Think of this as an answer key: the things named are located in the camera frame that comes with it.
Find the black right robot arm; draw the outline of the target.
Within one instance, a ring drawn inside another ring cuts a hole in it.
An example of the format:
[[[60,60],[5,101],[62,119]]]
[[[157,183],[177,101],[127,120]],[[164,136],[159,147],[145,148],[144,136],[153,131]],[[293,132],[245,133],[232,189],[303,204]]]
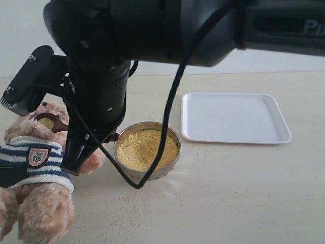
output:
[[[74,175],[121,124],[131,61],[190,54],[189,65],[213,67],[234,49],[324,56],[324,1],[50,1],[43,18],[67,58],[61,166]]]

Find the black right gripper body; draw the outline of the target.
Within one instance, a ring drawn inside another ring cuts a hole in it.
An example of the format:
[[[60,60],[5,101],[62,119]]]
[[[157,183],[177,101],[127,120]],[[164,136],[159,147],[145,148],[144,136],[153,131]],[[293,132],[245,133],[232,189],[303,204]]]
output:
[[[126,111],[126,85],[138,63],[123,60],[117,65],[82,65],[67,60],[69,81],[74,93],[67,98],[70,116],[68,142],[85,142],[90,139],[78,119],[80,115],[100,142],[117,139],[116,129]]]

